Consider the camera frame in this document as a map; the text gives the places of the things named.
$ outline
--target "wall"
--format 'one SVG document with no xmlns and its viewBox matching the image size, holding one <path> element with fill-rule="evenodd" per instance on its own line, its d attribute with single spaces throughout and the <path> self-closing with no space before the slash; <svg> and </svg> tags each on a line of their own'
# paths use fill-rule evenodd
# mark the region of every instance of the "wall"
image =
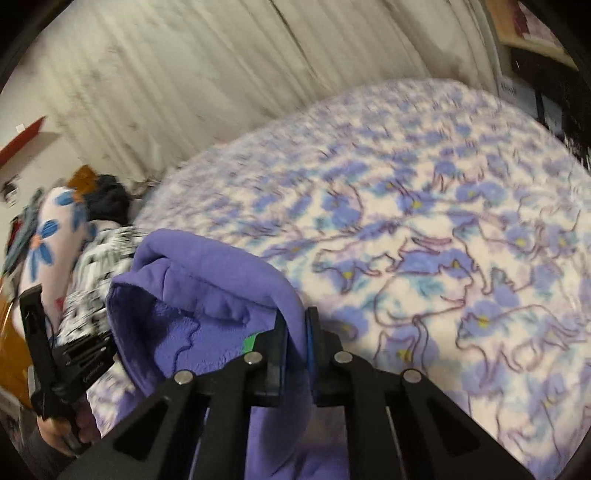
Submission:
<svg viewBox="0 0 591 480">
<path fill-rule="evenodd" d="M 355 86 L 496 92 L 499 61 L 479 0 L 74 0 L 25 63 L 79 155 L 141 181 Z"/>
<path fill-rule="evenodd" d="M 0 147 L 16 135 L 16 126 L 30 125 L 47 115 L 44 104 L 38 98 L 30 77 L 23 67 L 17 67 L 2 93 L 0 93 Z M 8 239 L 10 220 L 22 211 L 38 187 L 51 187 L 60 178 L 68 179 L 82 162 L 72 145 L 59 133 L 55 120 L 49 116 L 41 132 L 7 164 L 0 168 L 0 185 L 15 174 L 20 176 L 18 202 L 8 207 L 0 202 L 0 249 L 4 259 L 4 246 Z"/>
</svg>

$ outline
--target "wooden shelf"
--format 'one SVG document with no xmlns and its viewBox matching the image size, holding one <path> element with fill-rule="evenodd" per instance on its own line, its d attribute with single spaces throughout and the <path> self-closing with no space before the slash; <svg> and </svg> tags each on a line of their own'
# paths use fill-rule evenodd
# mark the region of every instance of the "wooden shelf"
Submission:
<svg viewBox="0 0 591 480">
<path fill-rule="evenodd" d="M 25 130 L 14 137 L 10 143 L 0 150 L 0 167 L 2 167 L 8 160 L 10 160 L 22 147 L 37 136 L 45 117 L 42 116 L 39 120 L 33 122 Z"/>
<path fill-rule="evenodd" d="M 562 48 L 526 40 L 515 31 L 513 12 L 517 7 L 517 0 L 486 0 L 486 7 L 491 13 L 496 33 L 503 45 L 529 50 L 578 70 L 573 59 Z"/>
</svg>

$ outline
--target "purple hoodie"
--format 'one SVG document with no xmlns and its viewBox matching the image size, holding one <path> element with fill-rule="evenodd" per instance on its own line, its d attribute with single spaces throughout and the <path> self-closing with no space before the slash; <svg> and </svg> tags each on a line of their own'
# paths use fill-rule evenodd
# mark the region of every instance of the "purple hoodie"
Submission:
<svg viewBox="0 0 591 480">
<path fill-rule="evenodd" d="M 290 333 L 287 389 L 280 408 L 252 409 L 246 479 L 348 478 L 342 448 L 335 456 L 334 446 L 302 443 L 313 408 L 304 307 L 274 267 L 215 240 L 157 230 L 139 246 L 131 271 L 113 279 L 107 309 L 138 389 L 126 399 L 128 411 L 178 370 L 200 375 L 223 367 L 241 354 L 246 337 L 272 329 L 278 309 Z"/>
</svg>

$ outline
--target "bed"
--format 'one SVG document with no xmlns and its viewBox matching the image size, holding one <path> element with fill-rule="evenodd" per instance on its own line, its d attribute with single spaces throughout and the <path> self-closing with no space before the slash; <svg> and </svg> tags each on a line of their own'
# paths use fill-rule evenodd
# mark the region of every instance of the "bed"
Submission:
<svg viewBox="0 0 591 480">
<path fill-rule="evenodd" d="M 588 173 L 524 113 L 402 80 L 210 148 L 135 224 L 265 258 L 347 350 L 425 372 L 542 480 L 591 426 L 590 207 Z M 116 365 L 89 391 L 103 432 L 132 390 Z"/>
</svg>

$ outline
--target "floral pillow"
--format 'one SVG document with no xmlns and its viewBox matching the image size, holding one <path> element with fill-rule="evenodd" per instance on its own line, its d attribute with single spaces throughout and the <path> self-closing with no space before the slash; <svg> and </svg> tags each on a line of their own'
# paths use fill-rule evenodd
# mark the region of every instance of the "floral pillow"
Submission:
<svg viewBox="0 0 591 480">
<path fill-rule="evenodd" d="M 45 199 L 37 219 L 24 263 L 19 294 L 41 284 L 41 301 L 49 319 L 48 334 L 56 335 L 63 314 L 72 270 L 89 240 L 84 199 L 66 187 L 53 189 Z M 13 310 L 14 328 L 24 337 L 20 308 Z"/>
</svg>

